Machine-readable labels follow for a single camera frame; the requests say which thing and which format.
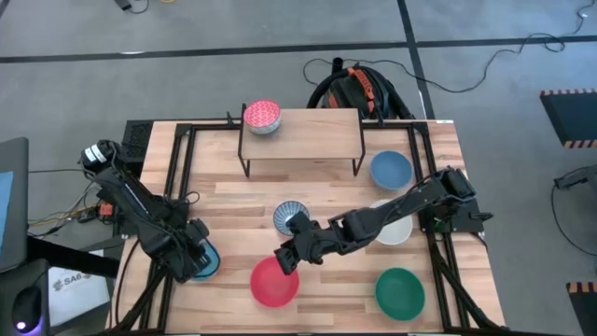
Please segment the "large coral red bowl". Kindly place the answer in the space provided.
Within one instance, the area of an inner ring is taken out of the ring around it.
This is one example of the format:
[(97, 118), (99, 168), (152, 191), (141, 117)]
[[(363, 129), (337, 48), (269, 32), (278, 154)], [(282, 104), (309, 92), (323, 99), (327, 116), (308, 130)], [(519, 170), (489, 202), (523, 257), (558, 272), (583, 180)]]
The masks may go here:
[(267, 257), (251, 272), (249, 287), (253, 298), (260, 304), (270, 308), (283, 307), (299, 292), (299, 274), (296, 271), (284, 274), (277, 259)]

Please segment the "large green bowl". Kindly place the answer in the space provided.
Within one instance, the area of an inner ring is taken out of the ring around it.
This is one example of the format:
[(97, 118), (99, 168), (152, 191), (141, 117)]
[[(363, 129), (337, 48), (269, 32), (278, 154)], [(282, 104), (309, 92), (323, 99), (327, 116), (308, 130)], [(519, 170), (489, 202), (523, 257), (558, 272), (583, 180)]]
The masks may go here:
[(423, 284), (411, 271), (391, 268), (377, 279), (375, 300), (391, 319), (411, 321), (420, 315), (425, 305)]

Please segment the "grey laptop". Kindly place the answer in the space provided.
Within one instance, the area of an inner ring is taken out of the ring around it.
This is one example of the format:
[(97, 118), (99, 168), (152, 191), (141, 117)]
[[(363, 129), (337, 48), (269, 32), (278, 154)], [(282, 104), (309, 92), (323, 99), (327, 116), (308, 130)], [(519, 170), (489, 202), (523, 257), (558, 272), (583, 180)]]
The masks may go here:
[(0, 142), (0, 273), (26, 260), (29, 140)]

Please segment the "black perforated box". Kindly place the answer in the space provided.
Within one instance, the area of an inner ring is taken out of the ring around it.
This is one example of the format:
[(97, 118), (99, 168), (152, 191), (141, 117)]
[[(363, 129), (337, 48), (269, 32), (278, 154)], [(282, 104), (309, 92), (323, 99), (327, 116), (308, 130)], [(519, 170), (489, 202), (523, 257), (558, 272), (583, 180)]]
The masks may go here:
[(152, 128), (152, 120), (127, 121), (121, 146), (128, 162), (144, 161)]

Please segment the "black computer mouse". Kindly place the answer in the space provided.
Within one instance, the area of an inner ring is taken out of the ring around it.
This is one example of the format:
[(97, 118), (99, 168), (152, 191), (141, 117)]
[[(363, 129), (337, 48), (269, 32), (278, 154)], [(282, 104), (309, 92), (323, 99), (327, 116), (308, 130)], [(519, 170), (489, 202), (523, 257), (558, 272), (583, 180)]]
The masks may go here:
[(11, 320), (16, 331), (28, 333), (38, 326), (42, 315), (41, 302), (39, 287), (27, 287), (17, 294), (11, 310)]

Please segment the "black beam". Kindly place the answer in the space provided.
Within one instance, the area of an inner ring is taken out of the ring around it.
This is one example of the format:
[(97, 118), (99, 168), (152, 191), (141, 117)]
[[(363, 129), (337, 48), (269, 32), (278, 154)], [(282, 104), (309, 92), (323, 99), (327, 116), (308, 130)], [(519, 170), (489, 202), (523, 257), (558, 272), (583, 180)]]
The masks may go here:
[(44, 259), (51, 267), (79, 271), (91, 275), (116, 278), (119, 261), (89, 252), (56, 245), (32, 236), (27, 237), (27, 260)]

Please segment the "small blue striped bowl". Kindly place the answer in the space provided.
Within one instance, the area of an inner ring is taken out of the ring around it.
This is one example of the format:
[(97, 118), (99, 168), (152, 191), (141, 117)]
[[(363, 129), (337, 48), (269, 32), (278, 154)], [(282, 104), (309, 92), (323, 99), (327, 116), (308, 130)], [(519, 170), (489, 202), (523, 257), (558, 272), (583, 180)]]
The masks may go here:
[(272, 219), (275, 229), (282, 235), (292, 236), (293, 233), (289, 229), (289, 220), (296, 213), (303, 213), (306, 217), (310, 217), (307, 207), (297, 201), (287, 201), (277, 206)]

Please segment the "white labelled box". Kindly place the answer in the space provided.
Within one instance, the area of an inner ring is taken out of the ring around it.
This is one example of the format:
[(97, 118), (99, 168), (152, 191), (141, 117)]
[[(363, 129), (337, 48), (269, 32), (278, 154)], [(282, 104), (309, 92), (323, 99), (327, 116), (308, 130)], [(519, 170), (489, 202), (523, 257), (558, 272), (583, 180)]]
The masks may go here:
[(97, 275), (49, 269), (49, 320), (60, 326), (109, 301), (106, 280)]

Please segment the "large white bowl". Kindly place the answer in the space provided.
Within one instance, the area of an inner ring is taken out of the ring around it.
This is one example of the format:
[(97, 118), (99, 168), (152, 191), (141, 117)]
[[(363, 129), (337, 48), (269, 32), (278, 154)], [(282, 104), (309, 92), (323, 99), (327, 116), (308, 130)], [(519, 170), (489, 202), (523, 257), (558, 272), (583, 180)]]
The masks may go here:
[(376, 241), (383, 245), (400, 245), (410, 238), (412, 229), (412, 216), (402, 217), (384, 226), (376, 237)]

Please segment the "black and orange vacuum cleaner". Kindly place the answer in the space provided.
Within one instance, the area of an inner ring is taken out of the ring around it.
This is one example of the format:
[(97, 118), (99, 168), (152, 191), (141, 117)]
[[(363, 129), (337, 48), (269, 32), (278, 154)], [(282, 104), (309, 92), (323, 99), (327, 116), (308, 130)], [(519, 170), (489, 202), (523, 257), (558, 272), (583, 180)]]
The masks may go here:
[[(306, 68), (313, 62), (328, 63), (331, 74), (321, 82), (310, 81)], [(331, 62), (316, 58), (307, 61), (302, 69), (304, 79), (315, 86), (308, 108), (355, 108), (359, 118), (373, 119), (383, 125), (388, 119), (415, 119), (394, 84), (379, 71), (355, 60), (344, 66), (340, 57)]]

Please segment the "large plain blue bowl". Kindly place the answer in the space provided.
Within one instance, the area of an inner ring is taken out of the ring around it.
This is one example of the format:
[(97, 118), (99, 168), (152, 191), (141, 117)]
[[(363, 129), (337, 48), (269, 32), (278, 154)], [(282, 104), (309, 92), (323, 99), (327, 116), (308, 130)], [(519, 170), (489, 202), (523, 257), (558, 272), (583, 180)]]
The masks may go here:
[(370, 162), (369, 173), (374, 183), (391, 191), (398, 191), (411, 181), (413, 170), (410, 161), (401, 153), (385, 150)]

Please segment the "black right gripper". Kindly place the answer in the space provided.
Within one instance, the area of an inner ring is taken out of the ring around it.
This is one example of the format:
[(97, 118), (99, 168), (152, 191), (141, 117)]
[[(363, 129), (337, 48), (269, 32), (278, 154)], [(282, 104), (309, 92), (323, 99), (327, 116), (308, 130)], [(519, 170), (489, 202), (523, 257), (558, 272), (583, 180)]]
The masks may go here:
[(284, 274), (294, 272), (301, 261), (322, 265), (324, 255), (336, 253), (344, 256), (348, 253), (338, 220), (333, 217), (327, 223), (328, 227), (323, 229), (318, 221), (310, 221), (303, 213), (296, 213), (289, 220), (293, 237), (274, 251)]

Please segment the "black hazard-striped platform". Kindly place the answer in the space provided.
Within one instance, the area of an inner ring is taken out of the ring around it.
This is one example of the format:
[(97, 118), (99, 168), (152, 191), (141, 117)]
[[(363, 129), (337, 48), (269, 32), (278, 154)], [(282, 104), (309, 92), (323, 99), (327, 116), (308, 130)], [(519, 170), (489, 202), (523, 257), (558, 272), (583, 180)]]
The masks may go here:
[(564, 148), (597, 148), (597, 89), (545, 90), (539, 98)]
[(584, 336), (597, 336), (597, 282), (569, 282), (566, 289)]

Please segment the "small grey bowl red inside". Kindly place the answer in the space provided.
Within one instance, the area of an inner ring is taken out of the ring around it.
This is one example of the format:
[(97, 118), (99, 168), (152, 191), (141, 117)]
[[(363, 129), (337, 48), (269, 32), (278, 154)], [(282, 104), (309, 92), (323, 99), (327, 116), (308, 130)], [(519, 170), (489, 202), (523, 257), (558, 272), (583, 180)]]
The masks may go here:
[(251, 133), (270, 134), (281, 124), (281, 107), (271, 100), (259, 100), (243, 112), (243, 123)]

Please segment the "small orange bowl blue inside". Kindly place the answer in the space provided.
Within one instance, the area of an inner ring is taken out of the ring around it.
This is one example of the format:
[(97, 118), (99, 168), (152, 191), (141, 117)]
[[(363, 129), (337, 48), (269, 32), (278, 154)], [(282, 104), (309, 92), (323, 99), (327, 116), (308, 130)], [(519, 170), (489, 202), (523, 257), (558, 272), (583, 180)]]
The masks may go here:
[(203, 239), (201, 246), (205, 249), (204, 256), (209, 259), (207, 266), (193, 278), (193, 281), (204, 282), (215, 276), (220, 268), (221, 258), (209, 240)]

